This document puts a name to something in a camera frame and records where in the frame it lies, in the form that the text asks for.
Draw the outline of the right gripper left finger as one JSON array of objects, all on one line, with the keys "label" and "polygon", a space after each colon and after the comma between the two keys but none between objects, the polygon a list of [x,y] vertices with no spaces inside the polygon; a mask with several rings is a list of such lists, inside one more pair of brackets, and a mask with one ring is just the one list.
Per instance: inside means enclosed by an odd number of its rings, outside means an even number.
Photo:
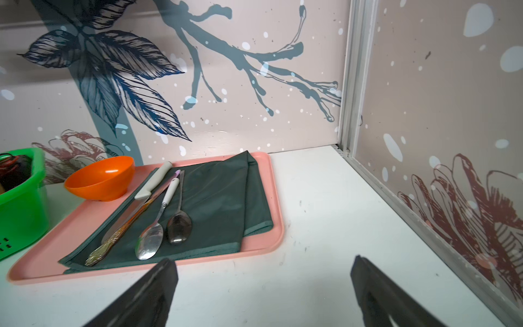
[{"label": "right gripper left finger", "polygon": [[87,326],[165,326],[178,283],[174,261],[164,259]]}]

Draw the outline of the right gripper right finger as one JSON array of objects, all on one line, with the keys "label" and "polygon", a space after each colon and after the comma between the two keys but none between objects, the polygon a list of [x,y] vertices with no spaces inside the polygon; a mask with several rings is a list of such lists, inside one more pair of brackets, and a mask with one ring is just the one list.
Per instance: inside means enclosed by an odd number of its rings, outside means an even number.
[{"label": "right gripper right finger", "polygon": [[365,326],[444,325],[365,257],[355,257],[351,281]]}]

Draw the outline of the green plastic basket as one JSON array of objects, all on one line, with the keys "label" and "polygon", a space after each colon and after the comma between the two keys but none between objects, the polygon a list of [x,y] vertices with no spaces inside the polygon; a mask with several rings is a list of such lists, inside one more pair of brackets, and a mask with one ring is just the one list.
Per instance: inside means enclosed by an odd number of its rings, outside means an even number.
[{"label": "green plastic basket", "polygon": [[49,229],[45,155],[41,149],[10,151],[31,159],[31,176],[1,194],[1,259],[34,244]]}]

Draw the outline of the small black multimeter front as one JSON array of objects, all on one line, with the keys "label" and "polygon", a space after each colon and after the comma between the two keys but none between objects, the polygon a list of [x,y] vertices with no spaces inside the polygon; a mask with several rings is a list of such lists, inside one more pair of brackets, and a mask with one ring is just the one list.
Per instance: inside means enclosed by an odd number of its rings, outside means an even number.
[{"label": "small black multimeter front", "polygon": [[31,177],[32,159],[27,155],[1,154],[1,193],[5,193]]}]

